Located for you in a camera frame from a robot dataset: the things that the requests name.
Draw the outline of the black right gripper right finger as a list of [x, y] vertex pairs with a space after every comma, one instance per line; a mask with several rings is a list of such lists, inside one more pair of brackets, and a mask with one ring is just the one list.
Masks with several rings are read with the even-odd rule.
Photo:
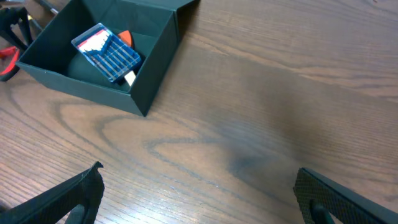
[[293, 187], [305, 223], [395, 224], [397, 213], [314, 170], [298, 170]]

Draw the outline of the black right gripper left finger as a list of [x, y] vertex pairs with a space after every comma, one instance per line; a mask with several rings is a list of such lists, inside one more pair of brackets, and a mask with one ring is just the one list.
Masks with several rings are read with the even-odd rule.
[[98, 172], [103, 165], [95, 162], [89, 169], [40, 195], [1, 213], [1, 223], [94, 223], [104, 193]]

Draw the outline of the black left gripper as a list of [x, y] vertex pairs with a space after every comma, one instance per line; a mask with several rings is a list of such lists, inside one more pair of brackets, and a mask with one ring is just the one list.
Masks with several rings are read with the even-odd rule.
[[1, 37], [21, 51], [26, 51], [42, 32], [40, 24], [25, 7], [1, 8]]

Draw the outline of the red handled cutting pliers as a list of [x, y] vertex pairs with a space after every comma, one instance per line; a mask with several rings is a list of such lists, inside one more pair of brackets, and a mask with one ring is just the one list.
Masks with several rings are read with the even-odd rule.
[[19, 67], [16, 65], [19, 56], [20, 50], [15, 46], [1, 49], [1, 65], [5, 65], [4, 68], [1, 68], [2, 82], [8, 81], [19, 71]]

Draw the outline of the blue precision screwdriver set case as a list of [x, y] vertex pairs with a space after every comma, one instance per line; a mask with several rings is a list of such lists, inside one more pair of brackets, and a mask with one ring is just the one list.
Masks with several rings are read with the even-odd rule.
[[98, 23], [75, 37], [72, 45], [111, 83], [132, 85], [142, 57], [119, 36]]

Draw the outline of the orange scraper wooden handle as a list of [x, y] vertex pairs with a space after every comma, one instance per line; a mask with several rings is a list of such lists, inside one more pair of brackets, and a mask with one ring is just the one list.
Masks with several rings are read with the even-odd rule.
[[[130, 48], [134, 48], [134, 40], [132, 38], [131, 33], [128, 30], [125, 30], [121, 33], [118, 34], [118, 37], [128, 46], [130, 46]], [[124, 79], [125, 81], [129, 84], [129, 86], [131, 86], [134, 82], [136, 78], [136, 74], [134, 73], [133, 70], [131, 70], [130, 72], [128, 72], [125, 76]]]

